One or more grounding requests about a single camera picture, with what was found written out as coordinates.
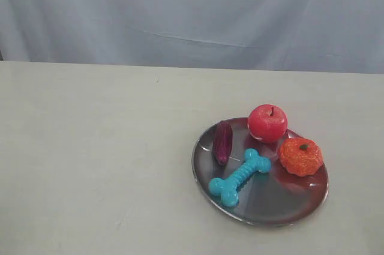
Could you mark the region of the turquoise toy bone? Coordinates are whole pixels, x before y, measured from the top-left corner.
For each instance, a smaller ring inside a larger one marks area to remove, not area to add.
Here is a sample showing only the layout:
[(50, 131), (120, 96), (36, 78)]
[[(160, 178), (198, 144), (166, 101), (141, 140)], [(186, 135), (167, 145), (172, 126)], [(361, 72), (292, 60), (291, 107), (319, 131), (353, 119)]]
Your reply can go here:
[(226, 207), (234, 207), (239, 202), (238, 188), (255, 172), (269, 173), (272, 163), (268, 157), (260, 156), (252, 148), (244, 152), (244, 162), (226, 179), (213, 178), (208, 184), (211, 195), (219, 197)]

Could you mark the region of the purple toy eggplant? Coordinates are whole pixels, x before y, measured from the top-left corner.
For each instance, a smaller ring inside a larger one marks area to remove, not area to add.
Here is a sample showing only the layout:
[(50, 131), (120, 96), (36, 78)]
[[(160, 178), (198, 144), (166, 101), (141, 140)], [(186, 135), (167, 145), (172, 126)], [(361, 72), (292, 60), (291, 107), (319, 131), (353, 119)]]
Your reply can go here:
[(225, 166), (229, 160), (232, 152), (233, 144), (233, 130), (227, 121), (220, 121), (217, 124), (214, 141), (212, 146), (212, 153), (221, 166)]

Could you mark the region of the red toy apple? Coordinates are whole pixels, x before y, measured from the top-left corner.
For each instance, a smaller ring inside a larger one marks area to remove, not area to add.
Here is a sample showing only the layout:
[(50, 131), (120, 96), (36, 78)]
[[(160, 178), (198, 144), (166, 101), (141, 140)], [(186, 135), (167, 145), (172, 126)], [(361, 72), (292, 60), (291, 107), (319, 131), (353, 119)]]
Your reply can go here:
[(278, 106), (271, 104), (257, 106), (247, 120), (250, 134), (262, 143), (278, 141), (285, 134), (287, 125), (285, 112)]

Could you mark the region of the orange toy pumpkin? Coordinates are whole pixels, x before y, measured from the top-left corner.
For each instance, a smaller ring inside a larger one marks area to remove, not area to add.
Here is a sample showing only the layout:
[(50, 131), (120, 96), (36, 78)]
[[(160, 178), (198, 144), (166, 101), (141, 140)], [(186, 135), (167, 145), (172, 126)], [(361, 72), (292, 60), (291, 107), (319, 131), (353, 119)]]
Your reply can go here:
[(323, 166), (319, 146), (302, 137), (286, 139), (279, 147), (278, 156), (287, 172), (299, 177), (314, 175)]

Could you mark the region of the round stainless steel plate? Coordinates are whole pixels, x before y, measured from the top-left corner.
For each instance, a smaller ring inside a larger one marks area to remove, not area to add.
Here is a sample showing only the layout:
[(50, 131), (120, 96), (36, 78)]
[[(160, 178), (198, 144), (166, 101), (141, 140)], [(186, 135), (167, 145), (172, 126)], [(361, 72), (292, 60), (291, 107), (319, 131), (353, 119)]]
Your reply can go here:
[[(272, 144), (254, 139), (248, 132), (247, 118), (228, 119), (233, 130), (233, 148), (228, 163), (221, 166), (212, 154), (216, 126), (205, 130), (197, 140), (191, 159), (194, 178), (204, 197), (226, 215), (250, 225), (285, 226), (311, 215), (323, 205), (328, 195), (328, 173), (322, 166), (314, 175), (298, 177), (290, 174), (280, 164), (278, 149), (287, 138), (299, 134), (287, 129), (283, 138)], [(227, 178), (244, 161), (248, 148), (270, 158), (271, 171), (256, 172), (238, 189), (239, 202), (228, 208), (218, 197), (209, 193), (208, 184), (212, 178)]]

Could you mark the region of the light blue backdrop cloth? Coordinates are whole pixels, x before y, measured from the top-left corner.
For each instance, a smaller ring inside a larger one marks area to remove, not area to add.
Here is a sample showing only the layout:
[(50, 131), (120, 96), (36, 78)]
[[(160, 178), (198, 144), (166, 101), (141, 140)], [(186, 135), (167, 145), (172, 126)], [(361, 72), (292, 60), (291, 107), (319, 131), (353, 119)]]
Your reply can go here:
[(7, 61), (383, 72), (383, 0), (1, 0)]

